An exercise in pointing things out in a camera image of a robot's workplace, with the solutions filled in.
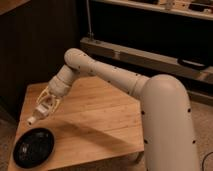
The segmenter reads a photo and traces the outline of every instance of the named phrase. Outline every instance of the black screw hole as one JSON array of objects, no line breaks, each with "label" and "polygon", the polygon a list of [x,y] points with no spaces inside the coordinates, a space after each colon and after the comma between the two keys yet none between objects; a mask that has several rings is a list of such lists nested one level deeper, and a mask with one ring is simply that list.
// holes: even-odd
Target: black screw hole
[{"label": "black screw hole", "polygon": [[147,141],[146,139],[144,139],[144,143],[145,143],[145,144],[148,144],[148,141]]}]

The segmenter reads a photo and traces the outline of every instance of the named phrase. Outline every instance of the wooden table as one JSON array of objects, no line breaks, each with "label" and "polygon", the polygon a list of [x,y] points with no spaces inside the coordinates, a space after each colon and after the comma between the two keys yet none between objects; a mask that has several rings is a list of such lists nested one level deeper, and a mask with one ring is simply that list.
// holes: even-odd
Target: wooden table
[{"label": "wooden table", "polygon": [[[58,110],[27,125],[35,101],[47,84],[27,89],[15,141],[27,130],[45,127],[55,137],[54,151],[39,167],[51,170],[144,150],[139,102],[97,77],[77,80]],[[9,171],[23,171],[11,155]]]}]

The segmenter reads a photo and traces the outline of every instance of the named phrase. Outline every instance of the cable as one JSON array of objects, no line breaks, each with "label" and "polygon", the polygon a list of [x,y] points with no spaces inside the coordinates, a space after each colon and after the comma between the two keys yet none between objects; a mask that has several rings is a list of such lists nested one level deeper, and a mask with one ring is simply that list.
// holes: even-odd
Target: cable
[{"label": "cable", "polygon": [[210,152],[210,153],[207,153],[204,158],[203,158],[203,161],[202,161],[202,171],[205,171],[205,161],[207,159],[207,157],[209,157],[211,154],[213,154],[213,151]]}]

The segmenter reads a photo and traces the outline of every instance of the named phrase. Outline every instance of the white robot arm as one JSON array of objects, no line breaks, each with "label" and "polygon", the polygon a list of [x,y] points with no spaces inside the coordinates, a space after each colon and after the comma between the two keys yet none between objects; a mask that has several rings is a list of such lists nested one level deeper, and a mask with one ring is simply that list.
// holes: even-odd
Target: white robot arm
[{"label": "white robot arm", "polygon": [[147,170],[200,170],[189,98],[180,81],[169,75],[148,78],[98,62],[78,49],[68,50],[65,61],[39,96],[29,124],[56,110],[80,72],[90,73],[140,101]]}]

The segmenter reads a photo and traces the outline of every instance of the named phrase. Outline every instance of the black bowl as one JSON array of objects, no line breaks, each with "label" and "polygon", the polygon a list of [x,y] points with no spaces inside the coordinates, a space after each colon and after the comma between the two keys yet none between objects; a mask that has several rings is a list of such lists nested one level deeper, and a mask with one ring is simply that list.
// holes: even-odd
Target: black bowl
[{"label": "black bowl", "polygon": [[13,151],[14,161],[22,168],[36,167],[49,157],[53,146],[54,136],[48,129],[31,129],[17,141]]}]

